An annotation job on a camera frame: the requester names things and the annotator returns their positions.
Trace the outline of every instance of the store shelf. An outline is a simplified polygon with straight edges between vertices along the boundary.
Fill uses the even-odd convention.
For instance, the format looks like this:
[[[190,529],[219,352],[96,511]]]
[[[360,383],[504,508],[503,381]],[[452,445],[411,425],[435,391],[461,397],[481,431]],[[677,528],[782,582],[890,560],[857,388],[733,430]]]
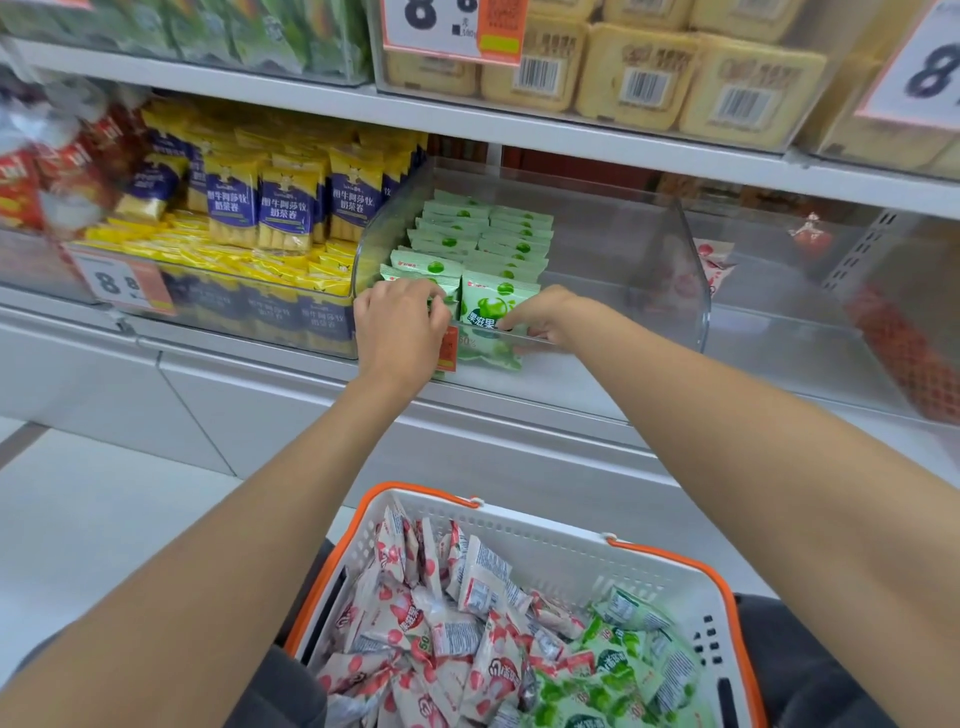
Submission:
[[[157,61],[7,38],[8,52],[36,72],[101,79],[323,113],[426,132],[667,172],[753,184],[863,205],[960,219],[960,184],[814,159],[784,156],[603,129],[518,113],[457,106],[317,85],[188,63]]]

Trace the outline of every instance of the price sign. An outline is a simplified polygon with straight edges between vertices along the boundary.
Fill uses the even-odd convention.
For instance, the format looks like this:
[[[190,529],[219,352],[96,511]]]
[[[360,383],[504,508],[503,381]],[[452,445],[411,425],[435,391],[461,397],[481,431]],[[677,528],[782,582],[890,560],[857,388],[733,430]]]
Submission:
[[[70,251],[70,257],[100,301],[177,313],[155,263],[77,250]]]
[[[855,115],[960,132],[960,0],[931,4]]]
[[[388,50],[520,65],[527,0],[380,0],[380,8]]]

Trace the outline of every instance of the white plastic basket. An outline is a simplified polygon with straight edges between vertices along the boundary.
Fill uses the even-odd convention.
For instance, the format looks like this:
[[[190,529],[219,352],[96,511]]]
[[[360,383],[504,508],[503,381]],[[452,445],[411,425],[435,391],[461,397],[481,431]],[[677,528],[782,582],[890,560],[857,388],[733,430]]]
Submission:
[[[733,594],[710,567],[676,554],[617,540],[582,528],[406,483],[382,483],[357,508],[344,538],[324,564],[298,615],[286,649],[314,667],[326,643],[330,614],[340,614],[353,581],[373,554],[373,530],[387,503],[399,500],[410,518],[429,516],[435,527],[460,523],[468,534],[513,564],[520,587],[537,589],[569,607],[585,607],[615,584],[656,604],[700,654],[701,690],[724,728],[767,725],[750,660],[740,635]]]

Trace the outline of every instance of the red and white snack packet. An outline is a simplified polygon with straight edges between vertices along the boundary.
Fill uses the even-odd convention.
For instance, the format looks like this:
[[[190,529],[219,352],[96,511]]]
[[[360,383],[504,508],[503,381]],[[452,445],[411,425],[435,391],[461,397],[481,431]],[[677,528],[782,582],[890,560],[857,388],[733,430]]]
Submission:
[[[395,669],[386,667],[357,685],[345,695],[332,694],[326,700],[326,724],[324,728],[346,728],[358,720],[366,721],[377,714],[380,701],[390,689],[390,679]]]
[[[486,618],[491,608],[503,611],[507,604],[525,613],[530,606],[530,596],[510,580],[512,570],[510,564],[484,546],[480,539],[470,536],[457,609],[481,619]]]
[[[440,581],[440,553],[433,535],[433,524],[428,516],[417,521],[417,541],[420,543],[420,583],[437,599],[444,598]]]
[[[413,669],[393,679],[396,711],[405,728],[449,728],[449,724]]]
[[[531,591],[530,596],[532,597],[530,609],[544,627],[552,629],[568,640],[579,640],[584,634],[587,628],[584,623],[560,604],[537,591]]]
[[[380,582],[376,604],[361,620],[354,651],[363,651],[368,643],[379,643],[381,649],[382,645],[396,647],[419,661],[433,660],[430,628],[405,584]]]
[[[335,652],[317,673],[317,682],[326,694],[344,693],[367,682],[375,673],[390,667],[399,653],[395,649],[345,655]]]
[[[464,571],[467,569],[467,548],[469,539],[460,524],[450,522],[450,550],[446,555],[446,567],[450,571],[450,580],[446,585],[446,593],[450,598],[460,598],[460,585],[464,581]]]
[[[403,583],[407,571],[407,543],[403,528],[403,514],[393,505],[384,510],[383,522],[376,532],[376,558],[380,570],[397,584]]]
[[[476,653],[483,623],[473,615],[457,611],[442,596],[436,598],[426,587],[416,587],[413,597],[414,605],[423,611],[430,627],[435,657],[472,657]]]
[[[464,688],[460,703],[462,717],[487,725],[501,703],[518,703],[524,670],[523,649],[512,632],[515,629],[507,618],[491,610]]]

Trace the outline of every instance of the supermarket aisle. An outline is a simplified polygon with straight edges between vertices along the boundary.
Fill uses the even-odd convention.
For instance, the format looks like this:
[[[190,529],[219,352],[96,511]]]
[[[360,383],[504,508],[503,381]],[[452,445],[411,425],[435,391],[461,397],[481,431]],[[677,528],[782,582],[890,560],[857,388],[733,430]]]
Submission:
[[[0,442],[21,425],[0,418]],[[0,469],[0,685],[239,480],[49,430]],[[347,529],[341,508],[330,537]]]

